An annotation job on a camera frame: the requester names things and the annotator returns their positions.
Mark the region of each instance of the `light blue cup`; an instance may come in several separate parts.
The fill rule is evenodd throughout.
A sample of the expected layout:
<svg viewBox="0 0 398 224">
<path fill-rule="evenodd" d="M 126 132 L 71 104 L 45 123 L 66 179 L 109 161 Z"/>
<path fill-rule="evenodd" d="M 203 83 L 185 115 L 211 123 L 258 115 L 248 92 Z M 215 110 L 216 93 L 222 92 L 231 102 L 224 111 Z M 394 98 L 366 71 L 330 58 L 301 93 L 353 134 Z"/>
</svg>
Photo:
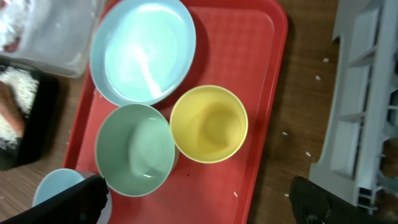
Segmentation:
<svg viewBox="0 0 398 224">
<path fill-rule="evenodd" d="M 195 47 L 192 17 L 179 0 L 123 0 L 96 33 L 91 75 L 115 105 L 153 105 L 183 81 Z"/>
<path fill-rule="evenodd" d="M 80 183 L 81 181 L 94 175 L 93 172 L 82 172 L 75 171 L 71 169 L 57 169 L 47 174 L 41 181 L 36 189 L 32 207 L 56 196 L 57 194 L 63 192 L 70 187 Z M 108 223 L 112 214 L 112 198 L 111 194 L 107 194 L 108 201 L 104 209 L 101 211 L 101 216 L 99 217 L 97 223 L 105 224 Z"/>
</svg>

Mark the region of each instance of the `black tray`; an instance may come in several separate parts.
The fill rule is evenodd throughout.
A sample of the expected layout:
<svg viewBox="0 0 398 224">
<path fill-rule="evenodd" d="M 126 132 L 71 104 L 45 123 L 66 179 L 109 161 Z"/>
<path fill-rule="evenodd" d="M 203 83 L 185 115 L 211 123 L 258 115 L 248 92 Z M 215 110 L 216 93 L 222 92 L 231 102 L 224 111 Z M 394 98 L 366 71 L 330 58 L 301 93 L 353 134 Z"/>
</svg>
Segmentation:
<svg viewBox="0 0 398 224">
<path fill-rule="evenodd" d="M 46 142 L 52 124 L 52 116 L 59 91 L 58 80 L 47 73 L 19 63 L 0 59 L 0 72 L 8 66 L 30 71 L 32 78 L 39 81 L 35 100 L 25 121 L 25 132 L 18 139 L 15 148 L 0 149 L 0 170 L 8 170 L 36 161 L 48 147 Z"/>
</svg>

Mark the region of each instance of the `plate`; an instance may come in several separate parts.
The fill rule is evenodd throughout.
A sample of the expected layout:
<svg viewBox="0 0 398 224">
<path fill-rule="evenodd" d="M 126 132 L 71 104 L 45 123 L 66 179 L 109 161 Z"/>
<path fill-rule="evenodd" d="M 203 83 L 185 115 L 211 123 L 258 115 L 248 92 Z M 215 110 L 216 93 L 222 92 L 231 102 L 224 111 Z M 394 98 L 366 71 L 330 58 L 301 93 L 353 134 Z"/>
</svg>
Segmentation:
<svg viewBox="0 0 398 224">
<path fill-rule="evenodd" d="M 195 26 L 180 1 L 124 0 L 98 29 L 91 75 L 99 92 L 115 105 L 153 105 L 183 81 L 195 47 Z"/>
</svg>

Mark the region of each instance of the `plastic tray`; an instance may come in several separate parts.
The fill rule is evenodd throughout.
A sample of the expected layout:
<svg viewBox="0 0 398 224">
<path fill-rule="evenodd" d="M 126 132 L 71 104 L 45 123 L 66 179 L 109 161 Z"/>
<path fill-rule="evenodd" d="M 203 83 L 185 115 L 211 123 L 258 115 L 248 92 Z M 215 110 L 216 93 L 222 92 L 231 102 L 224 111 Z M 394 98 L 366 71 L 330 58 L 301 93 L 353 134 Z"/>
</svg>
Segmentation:
<svg viewBox="0 0 398 224">
<path fill-rule="evenodd" d="M 197 51 L 185 81 L 154 107 L 169 119 L 174 103 L 187 90 L 206 84 L 223 86 L 246 107 L 248 136 L 233 157 L 217 164 L 199 164 L 180 154 L 169 178 L 150 195 L 129 198 L 111 192 L 110 223 L 246 223 L 248 217 L 285 45 L 287 16 L 274 0 L 182 2 L 195 23 Z M 64 167 L 97 172 L 96 135 L 114 109 L 116 106 L 95 90 L 88 71 Z"/>
</svg>

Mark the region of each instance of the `wooden table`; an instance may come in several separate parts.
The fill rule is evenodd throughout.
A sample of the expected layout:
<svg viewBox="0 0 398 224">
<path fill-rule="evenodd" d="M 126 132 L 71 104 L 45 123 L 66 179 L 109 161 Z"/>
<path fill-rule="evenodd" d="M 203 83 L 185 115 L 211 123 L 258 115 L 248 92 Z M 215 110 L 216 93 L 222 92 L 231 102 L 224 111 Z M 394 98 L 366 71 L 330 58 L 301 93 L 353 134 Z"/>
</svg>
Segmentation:
<svg viewBox="0 0 398 224">
<path fill-rule="evenodd" d="M 289 33 L 248 223 L 295 223 L 285 194 L 292 178 L 308 177 L 310 164 L 320 157 L 335 84 L 338 44 L 331 35 L 338 1 L 280 3 L 289 16 Z M 62 166 L 83 79 L 61 78 L 61 83 L 63 107 L 51 150 L 38 162 L 0 172 L 0 221 L 30 208 L 42 178 Z"/>
</svg>

